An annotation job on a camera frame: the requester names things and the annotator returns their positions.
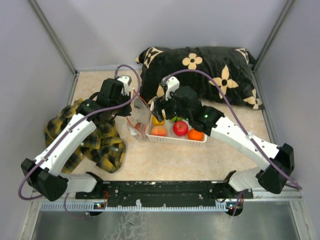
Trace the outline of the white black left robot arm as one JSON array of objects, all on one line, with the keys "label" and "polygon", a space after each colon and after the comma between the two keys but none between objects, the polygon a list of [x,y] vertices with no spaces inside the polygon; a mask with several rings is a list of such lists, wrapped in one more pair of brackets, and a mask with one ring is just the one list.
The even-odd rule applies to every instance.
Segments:
[{"label": "white black left robot arm", "polygon": [[93,135],[101,122],[111,114],[127,117],[131,114],[129,76],[108,78],[99,92],[91,98],[78,100],[69,108],[71,119],[65,123],[52,143],[34,159],[26,158],[21,169],[24,181],[49,201],[56,201],[64,194],[87,193],[97,199],[103,195],[100,178],[91,172],[70,174],[63,172],[65,164],[78,148],[97,150],[101,140]]}]

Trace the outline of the clear zip bag orange zipper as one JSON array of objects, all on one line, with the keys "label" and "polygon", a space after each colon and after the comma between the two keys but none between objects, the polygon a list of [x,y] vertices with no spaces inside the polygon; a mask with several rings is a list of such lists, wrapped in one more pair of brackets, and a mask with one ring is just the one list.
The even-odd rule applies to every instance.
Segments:
[{"label": "clear zip bag orange zipper", "polygon": [[[151,111],[149,105],[139,95],[130,103],[131,114],[126,117],[127,129],[130,134],[138,141],[147,139],[147,129],[151,120]],[[137,121],[145,124],[143,132],[135,129]]]}]

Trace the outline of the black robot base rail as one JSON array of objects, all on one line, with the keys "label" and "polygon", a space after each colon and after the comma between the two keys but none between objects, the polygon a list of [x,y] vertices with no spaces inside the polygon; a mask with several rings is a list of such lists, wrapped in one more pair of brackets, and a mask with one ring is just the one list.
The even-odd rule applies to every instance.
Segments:
[{"label": "black robot base rail", "polygon": [[188,204],[208,206],[217,200],[237,198],[239,193],[226,181],[99,181],[92,192],[77,192],[78,200],[110,200],[111,206],[131,205],[140,199],[149,207],[166,203],[178,206],[179,200]]}]

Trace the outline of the white perforated plastic basket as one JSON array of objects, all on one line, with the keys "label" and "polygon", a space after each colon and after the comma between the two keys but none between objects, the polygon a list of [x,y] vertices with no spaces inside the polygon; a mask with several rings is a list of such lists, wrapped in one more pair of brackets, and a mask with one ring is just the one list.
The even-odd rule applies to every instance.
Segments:
[{"label": "white perforated plastic basket", "polygon": [[[195,141],[195,140],[189,140],[187,134],[184,136],[177,136],[174,134],[173,132],[173,125],[175,122],[172,122],[170,119],[167,120],[165,118],[165,111],[162,111],[164,119],[165,119],[165,123],[164,123],[164,127],[167,129],[167,136],[156,136],[156,135],[151,135],[151,130],[152,128],[155,126],[152,123],[152,116],[151,115],[151,120],[150,123],[148,125],[147,128],[147,132],[146,132],[146,136],[149,138],[150,141],[153,142],[162,142],[162,143],[168,143],[168,144],[178,144],[178,145],[185,145],[185,146],[193,146],[193,147],[202,147],[204,145],[204,143],[207,142],[207,136],[204,135],[203,140],[202,141]],[[185,123],[187,123],[188,125],[188,132],[190,129],[192,129],[192,127],[189,125],[189,123],[186,120],[182,120]]]}]

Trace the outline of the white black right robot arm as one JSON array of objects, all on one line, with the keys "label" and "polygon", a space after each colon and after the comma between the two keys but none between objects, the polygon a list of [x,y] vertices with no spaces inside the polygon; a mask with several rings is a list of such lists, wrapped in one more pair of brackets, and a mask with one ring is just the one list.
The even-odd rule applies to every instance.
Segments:
[{"label": "white black right robot arm", "polygon": [[243,190],[258,187],[280,194],[295,168],[292,146],[287,143],[279,146],[244,133],[240,124],[232,122],[223,112],[203,105],[196,92],[188,86],[171,92],[169,98],[156,98],[152,114],[158,120],[180,117],[196,131],[227,143],[255,162],[255,168],[235,171],[223,185],[223,192],[229,198],[235,198]]}]

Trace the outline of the red apple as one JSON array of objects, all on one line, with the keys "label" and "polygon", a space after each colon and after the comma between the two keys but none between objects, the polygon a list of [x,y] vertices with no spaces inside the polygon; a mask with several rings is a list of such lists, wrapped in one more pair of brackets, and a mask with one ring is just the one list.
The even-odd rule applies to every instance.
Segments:
[{"label": "red apple", "polygon": [[181,136],[185,136],[188,133],[189,127],[186,122],[180,120],[180,121],[176,121],[173,124],[172,130],[175,135],[181,137]]}]

